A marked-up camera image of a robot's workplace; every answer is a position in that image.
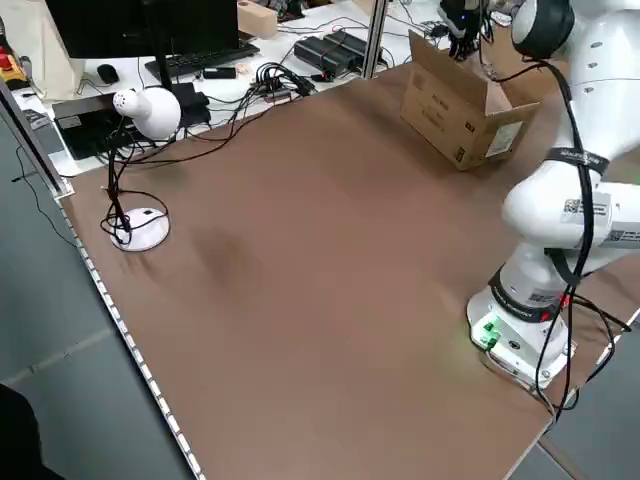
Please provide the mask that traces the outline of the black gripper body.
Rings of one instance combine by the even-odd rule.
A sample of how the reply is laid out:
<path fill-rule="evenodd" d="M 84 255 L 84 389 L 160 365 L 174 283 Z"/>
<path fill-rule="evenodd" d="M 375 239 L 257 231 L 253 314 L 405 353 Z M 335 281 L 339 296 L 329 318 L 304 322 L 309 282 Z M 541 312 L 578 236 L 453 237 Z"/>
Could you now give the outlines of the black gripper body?
<path fill-rule="evenodd" d="M 441 0 L 438 14 L 456 40 L 474 40 L 480 25 L 479 0 Z"/>

